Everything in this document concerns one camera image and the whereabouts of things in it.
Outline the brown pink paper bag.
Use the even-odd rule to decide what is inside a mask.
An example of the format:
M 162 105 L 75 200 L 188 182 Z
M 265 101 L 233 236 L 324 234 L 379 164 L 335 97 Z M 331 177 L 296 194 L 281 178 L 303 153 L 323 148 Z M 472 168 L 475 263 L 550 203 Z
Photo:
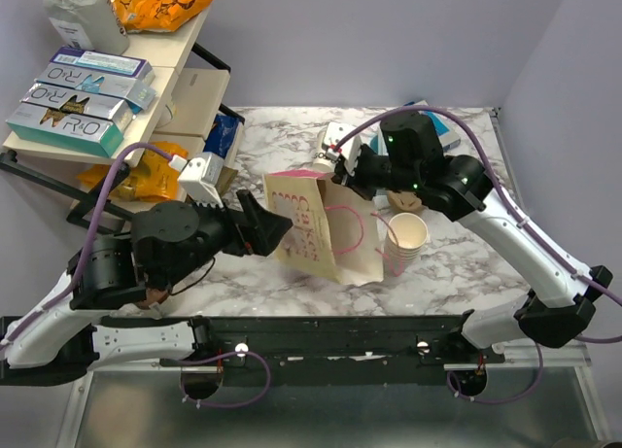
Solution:
M 276 250 L 283 264 L 346 286 L 381 282 L 387 270 L 396 276 L 404 271 L 406 263 L 383 247 L 375 204 L 334 183 L 329 173 L 266 174 L 263 189 L 269 210 L 293 222 Z

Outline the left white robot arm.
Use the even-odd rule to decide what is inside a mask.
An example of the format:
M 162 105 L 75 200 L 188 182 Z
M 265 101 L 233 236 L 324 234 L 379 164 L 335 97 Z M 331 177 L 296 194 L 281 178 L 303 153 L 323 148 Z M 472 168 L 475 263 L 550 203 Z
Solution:
M 28 314 L 2 318 L 2 385 L 63 385 L 104 365 L 149 359 L 208 363 L 220 348 L 209 320 L 115 314 L 149 292 L 170 293 L 219 253 L 272 254 L 292 220 L 247 190 L 237 197 L 238 210 L 162 202 L 135 214 L 128 232 L 88 243 Z

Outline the white paper coffee cup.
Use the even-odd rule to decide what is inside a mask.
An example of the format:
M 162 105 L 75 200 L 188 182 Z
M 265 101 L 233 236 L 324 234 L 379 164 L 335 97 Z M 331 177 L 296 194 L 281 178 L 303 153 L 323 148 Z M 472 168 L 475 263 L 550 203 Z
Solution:
M 325 149 L 323 147 L 324 140 L 327 135 L 327 128 L 322 129 L 317 135 L 316 149 L 313 153 L 313 159 L 311 169 L 320 173 L 331 173 L 334 168 L 334 163 L 324 157 Z

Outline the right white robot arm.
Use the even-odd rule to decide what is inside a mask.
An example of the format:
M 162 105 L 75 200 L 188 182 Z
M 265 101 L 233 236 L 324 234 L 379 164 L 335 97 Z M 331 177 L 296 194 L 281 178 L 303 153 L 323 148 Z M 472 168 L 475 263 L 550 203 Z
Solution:
M 336 141 L 326 140 L 335 183 L 370 200 L 378 190 L 412 192 L 423 204 L 483 239 L 529 284 L 527 295 L 466 312 L 447 338 L 449 355 L 469 362 L 496 343 L 530 338 L 558 349 L 584 333 L 611 272 L 564 251 L 519 207 L 496 176 L 473 131 L 426 105 L 385 112 Z

